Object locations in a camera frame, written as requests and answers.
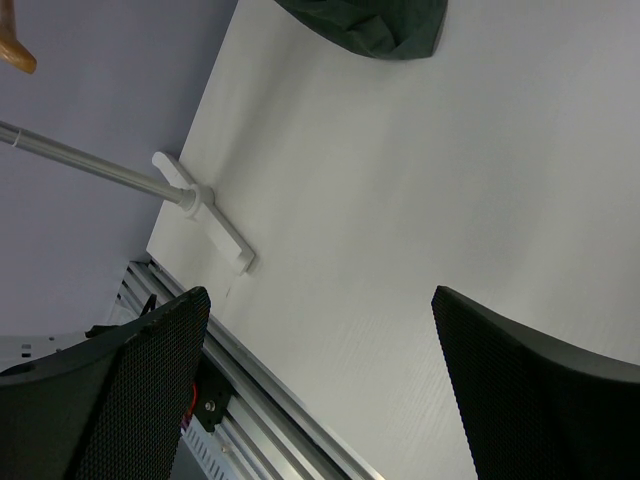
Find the dark grey t shirt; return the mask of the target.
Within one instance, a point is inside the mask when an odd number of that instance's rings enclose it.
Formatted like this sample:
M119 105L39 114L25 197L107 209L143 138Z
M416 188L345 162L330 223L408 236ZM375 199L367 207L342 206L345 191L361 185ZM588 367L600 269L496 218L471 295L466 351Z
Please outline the dark grey t shirt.
M432 57L448 10L447 0L280 0L278 5L331 43L387 61Z

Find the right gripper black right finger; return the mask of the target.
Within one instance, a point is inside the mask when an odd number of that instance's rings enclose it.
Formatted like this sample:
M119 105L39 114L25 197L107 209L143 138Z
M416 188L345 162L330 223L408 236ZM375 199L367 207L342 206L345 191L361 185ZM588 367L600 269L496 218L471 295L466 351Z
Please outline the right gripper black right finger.
M432 311L478 478L638 478L638 366L449 287L436 289Z

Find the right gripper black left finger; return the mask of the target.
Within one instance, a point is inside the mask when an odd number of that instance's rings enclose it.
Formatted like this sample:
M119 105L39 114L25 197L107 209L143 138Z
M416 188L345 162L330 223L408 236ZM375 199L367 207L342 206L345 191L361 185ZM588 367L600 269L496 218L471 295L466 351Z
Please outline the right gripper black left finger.
M169 478L210 308L206 289L195 287L2 371L2 478Z

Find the brown wooden hanger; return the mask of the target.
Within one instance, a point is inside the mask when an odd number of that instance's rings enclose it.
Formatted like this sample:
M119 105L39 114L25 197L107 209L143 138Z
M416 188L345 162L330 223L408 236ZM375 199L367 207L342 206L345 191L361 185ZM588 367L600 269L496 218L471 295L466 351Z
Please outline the brown wooden hanger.
M1 0L1 59L27 74L37 68L37 60L17 38L13 0Z

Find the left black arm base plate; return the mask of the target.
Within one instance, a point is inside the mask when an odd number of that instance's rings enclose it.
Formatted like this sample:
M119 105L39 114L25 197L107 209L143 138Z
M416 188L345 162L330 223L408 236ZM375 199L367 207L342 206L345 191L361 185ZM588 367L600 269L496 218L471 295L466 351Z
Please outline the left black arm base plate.
M235 393L227 377L202 349L192 383L192 400L187 418L197 419L206 432L212 433L227 414L229 401Z

